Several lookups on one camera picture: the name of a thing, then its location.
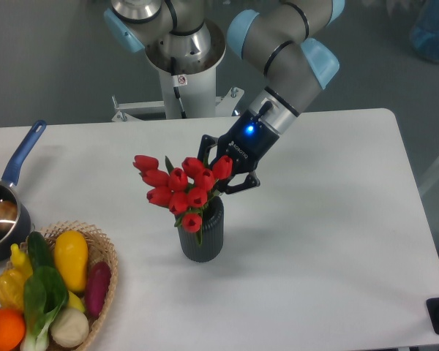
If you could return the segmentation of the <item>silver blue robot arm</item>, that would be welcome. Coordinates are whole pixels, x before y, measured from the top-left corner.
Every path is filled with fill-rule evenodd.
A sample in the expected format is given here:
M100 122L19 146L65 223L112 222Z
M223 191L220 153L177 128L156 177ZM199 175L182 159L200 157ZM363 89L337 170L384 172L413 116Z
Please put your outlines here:
M268 81L222 136L205 135L198 158L229 156L241 184L220 181L215 194L257 187L260 159L323 91L339 70L336 56L314 38L344 10L343 1L282 1L267 15L240 12L222 32L206 18L203 1L112 1L105 22L126 50L144 51L158 70L168 118L212 116L215 69L232 50Z

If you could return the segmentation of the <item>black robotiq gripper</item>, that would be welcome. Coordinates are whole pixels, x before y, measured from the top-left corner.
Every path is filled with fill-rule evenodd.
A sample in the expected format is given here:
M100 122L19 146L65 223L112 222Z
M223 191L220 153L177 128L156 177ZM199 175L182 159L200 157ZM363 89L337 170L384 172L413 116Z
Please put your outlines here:
M279 134L266 123L269 116L272 114L267 109L260 109L256 114L247 110L224 135L202 136L197 159L204 165L216 166L224 155L232 159L230 175L217 182L219 193L231 195L260 186L255 170L261 158L279 139ZM217 152L210 162L209 154L214 147L217 147ZM248 174L242 183L230 185L235 176L244 173Z

